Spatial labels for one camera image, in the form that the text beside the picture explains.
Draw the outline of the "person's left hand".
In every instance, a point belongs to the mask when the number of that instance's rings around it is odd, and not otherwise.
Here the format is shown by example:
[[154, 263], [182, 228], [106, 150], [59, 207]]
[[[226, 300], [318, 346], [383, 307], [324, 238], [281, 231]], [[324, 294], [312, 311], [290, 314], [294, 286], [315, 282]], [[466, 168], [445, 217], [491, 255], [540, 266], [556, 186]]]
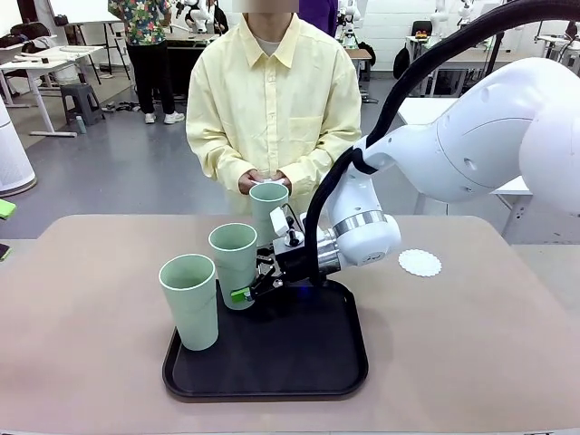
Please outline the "person's left hand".
[[276, 183], [285, 186], [288, 190], [288, 194], [292, 192], [292, 183], [289, 178], [280, 170], [273, 174], [270, 178], [266, 179], [268, 183]]

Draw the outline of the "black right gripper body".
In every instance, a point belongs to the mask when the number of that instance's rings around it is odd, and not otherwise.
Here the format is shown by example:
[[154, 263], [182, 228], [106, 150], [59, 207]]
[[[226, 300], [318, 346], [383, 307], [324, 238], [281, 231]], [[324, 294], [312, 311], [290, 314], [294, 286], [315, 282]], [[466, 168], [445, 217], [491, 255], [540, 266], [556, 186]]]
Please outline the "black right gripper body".
[[285, 283], [309, 280], [321, 284], [327, 276], [342, 269], [335, 243], [319, 243], [314, 256], [307, 254], [304, 245], [289, 247], [281, 243], [274, 246], [274, 254]]

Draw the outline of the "person's right hand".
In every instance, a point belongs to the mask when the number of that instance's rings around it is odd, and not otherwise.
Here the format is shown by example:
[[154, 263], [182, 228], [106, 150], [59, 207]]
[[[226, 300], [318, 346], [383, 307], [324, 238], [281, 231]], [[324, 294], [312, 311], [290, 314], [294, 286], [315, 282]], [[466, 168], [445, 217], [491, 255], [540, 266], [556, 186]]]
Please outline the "person's right hand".
[[238, 189], [242, 195], [248, 195], [251, 188], [264, 181], [260, 173], [251, 169], [245, 172], [238, 180]]

